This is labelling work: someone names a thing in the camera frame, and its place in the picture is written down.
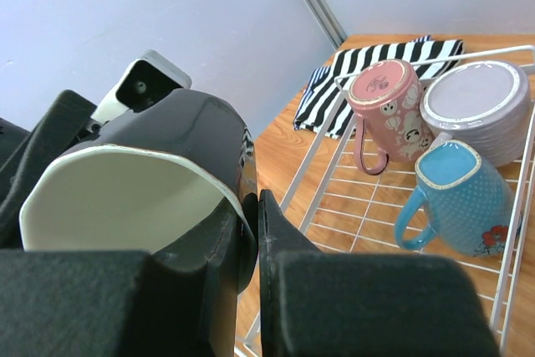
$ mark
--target dish cloth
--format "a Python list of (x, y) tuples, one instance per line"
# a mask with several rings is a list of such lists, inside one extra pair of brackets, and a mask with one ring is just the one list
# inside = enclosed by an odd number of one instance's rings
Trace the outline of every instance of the dish cloth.
[[(331, 66), (323, 66), (313, 71), (293, 119), (293, 128), (316, 133), (321, 130), (325, 117), (329, 115), (335, 100), (341, 95), (334, 83), (334, 77), (358, 73), (380, 60), (403, 59), (415, 62), (454, 56), (462, 54), (463, 51), (464, 43), (460, 39), (435, 41), (430, 35), (413, 39), (408, 43), (387, 43), (341, 50), (334, 55)], [(416, 67), (415, 71), (419, 78), (431, 79), (454, 68), (458, 63), (459, 61), (425, 64)], [(340, 80), (340, 85), (344, 87), (349, 80)], [(344, 133), (352, 116), (353, 111), (344, 100), (325, 135), (338, 139)]]

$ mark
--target black mug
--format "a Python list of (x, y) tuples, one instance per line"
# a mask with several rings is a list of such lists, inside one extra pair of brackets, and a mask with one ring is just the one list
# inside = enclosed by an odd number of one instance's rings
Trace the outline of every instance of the black mug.
[(228, 255), (238, 256), (242, 291), (257, 256), (254, 145), (227, 102), (190, 89), (127, 110), (69, 148), (20, 212), (26, 250), (143, 249), (171, 266), (209, 258), (225, 239), (203, 237), (203, 227), (223, 222), (239, 238)]

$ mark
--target pink mug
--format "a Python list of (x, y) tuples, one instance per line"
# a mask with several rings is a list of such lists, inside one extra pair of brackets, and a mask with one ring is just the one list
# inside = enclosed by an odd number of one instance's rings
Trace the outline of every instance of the pink mug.
[[(354, 159), (369, 175), (379, 175), (389, 161), (416, 161), (433, 140), (420, 114), (423, 89), (413, 67), (403, 60), (385, 60), (360, 73), (349, 89), (349, 105), (356, 115)], [(364, 135), (379, 146), (379, 160), (364, 163)]]

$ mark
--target red flower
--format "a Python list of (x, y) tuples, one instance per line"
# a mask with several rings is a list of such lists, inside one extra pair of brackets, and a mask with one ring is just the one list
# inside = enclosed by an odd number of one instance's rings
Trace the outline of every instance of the red flower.
[(497, 242), (505, 242), (507, 240), (507, 226), (493, 226), (488, 232), (481, 235), (483, 244), (487, 247), (495, 246)]

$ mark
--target blue mug handle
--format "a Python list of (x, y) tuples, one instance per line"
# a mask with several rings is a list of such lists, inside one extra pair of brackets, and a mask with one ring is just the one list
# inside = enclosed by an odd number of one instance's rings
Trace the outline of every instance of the blue mug handle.
[(405, 250), (415, 251), (419, 250), (436, 237), (436, 233), (428, 225), (422, 233), (410, 240), (403, 239), (403, 233), (409, 226), (410, 219), (418, 212), (420, 207), (427, 203), (425, 193), (417, 186), (412, 194), (410, 194), (409, 201), (405, 204), (400, 212), (400, 215), (395, 221), (394, 238), (398, 246)]

